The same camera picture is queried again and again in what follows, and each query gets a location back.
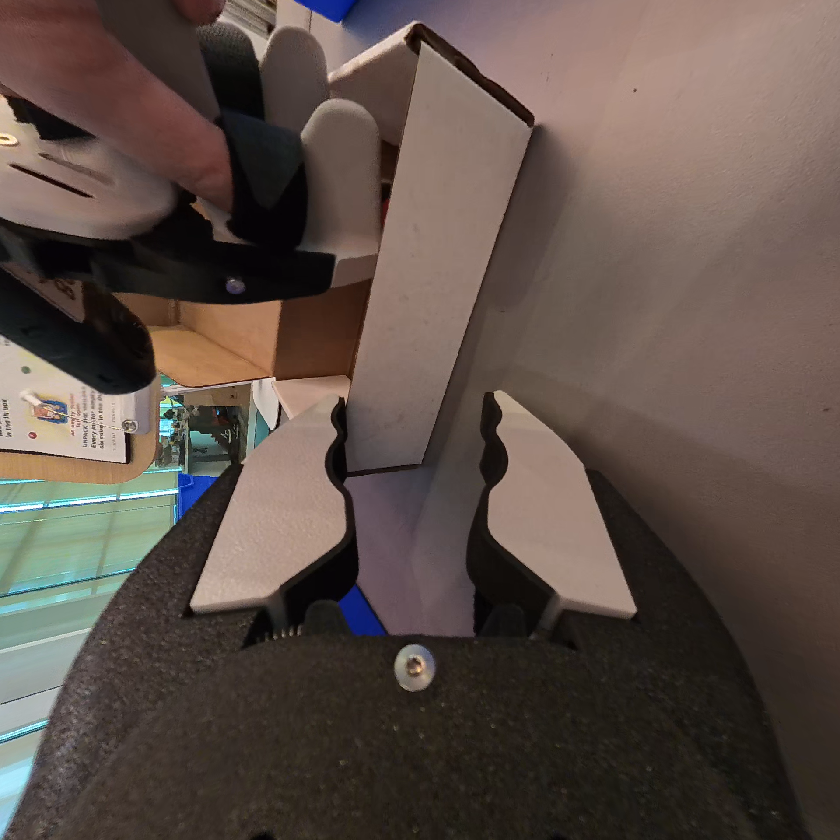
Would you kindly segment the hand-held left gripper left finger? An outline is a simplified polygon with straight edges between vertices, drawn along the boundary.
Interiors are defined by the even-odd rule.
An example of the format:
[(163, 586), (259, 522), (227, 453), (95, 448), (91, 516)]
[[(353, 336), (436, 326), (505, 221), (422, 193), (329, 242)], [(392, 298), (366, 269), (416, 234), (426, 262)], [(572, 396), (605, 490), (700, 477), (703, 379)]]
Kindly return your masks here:
[(239, 473), (189, 604), (203, 616), (255, 609), (275, 634), (339, 602), (359, 573), (347, 478), (345, 401), (326, 395), (257, 447)]

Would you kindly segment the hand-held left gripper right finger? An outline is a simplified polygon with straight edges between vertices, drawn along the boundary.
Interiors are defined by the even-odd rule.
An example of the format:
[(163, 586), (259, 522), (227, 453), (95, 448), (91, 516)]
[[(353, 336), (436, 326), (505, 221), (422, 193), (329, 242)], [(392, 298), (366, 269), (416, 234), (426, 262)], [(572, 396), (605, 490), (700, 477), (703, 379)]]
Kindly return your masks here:
[(637, 605), (573, 450), (505, 392), (484, 394), (479, 430), (484, 485), (466, 548), (476, 631), (507, 624), (549, 636), (564, 613), (634, 618)]

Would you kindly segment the white cardboard box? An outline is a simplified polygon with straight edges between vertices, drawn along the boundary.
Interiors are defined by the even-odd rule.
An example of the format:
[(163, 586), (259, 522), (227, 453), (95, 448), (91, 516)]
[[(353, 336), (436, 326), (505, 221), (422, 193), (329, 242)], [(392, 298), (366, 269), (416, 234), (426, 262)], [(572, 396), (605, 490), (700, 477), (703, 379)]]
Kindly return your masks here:
[(121, 299), (184, 385), (274, 376), (286, 396), (344, 376), (350, 474), (420, 466), (534, 117), (419, 22), (331, 73), (311, 32), (279, 25), (260, 69), (266, 116), (302, 129), (307, 145), (302, 245), (336, 255), (338, 286), (244, 314), (168, 292)]

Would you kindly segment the person's right hand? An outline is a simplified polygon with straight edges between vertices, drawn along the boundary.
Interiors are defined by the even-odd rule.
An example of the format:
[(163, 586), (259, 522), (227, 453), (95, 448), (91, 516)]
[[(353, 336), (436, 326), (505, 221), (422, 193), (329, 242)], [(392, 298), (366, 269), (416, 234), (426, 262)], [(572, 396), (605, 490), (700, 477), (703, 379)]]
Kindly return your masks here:
[(231, 212), (224, 132), (150, 73), (89, 1), (1, 2), (2, 93), (33, 102)]

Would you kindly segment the blue plastic bin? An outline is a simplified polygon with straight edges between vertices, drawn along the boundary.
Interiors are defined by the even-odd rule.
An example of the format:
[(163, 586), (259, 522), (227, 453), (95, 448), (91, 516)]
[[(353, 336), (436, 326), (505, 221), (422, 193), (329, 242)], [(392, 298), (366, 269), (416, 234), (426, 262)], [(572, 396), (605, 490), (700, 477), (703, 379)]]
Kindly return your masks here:
[(341, 24), (359, 1), (296, 1), (314, 15), (321, 16), (328, 21)]
[[(217, 480), (212, 476), (190, 476), (181, 473), (177, 477), (174, 523), (179, 522), (189, 509)], [(339, 603), (342, 613), (355, 636), (384, 636), (386, 630), (375, 614), (371, 604), (356, 585)]]

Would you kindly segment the instruction sheet on stand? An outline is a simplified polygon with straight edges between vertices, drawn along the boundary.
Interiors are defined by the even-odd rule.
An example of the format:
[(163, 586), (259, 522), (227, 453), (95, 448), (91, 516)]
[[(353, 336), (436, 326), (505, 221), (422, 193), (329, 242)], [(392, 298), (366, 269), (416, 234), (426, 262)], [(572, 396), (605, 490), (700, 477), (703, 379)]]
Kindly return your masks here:
[(35, 455), (1, 449), (3, 480), (47, 480), (79, 484), (121, 484), (140, 476), (156, 458), (160, 432), (161, 385), (153, 383), (150, 397), (150, 431), (129, 437), (130, 458), (126, 464)]

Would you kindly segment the printed instruction sheet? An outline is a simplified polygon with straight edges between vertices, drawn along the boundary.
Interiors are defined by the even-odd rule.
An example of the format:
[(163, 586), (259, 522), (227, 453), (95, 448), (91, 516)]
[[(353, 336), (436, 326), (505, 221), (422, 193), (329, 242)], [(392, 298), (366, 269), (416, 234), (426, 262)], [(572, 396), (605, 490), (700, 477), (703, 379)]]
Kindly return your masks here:
[(1, 449), (126, 464), (151, 429), (151, 389), (102, 394), (1, 338)]

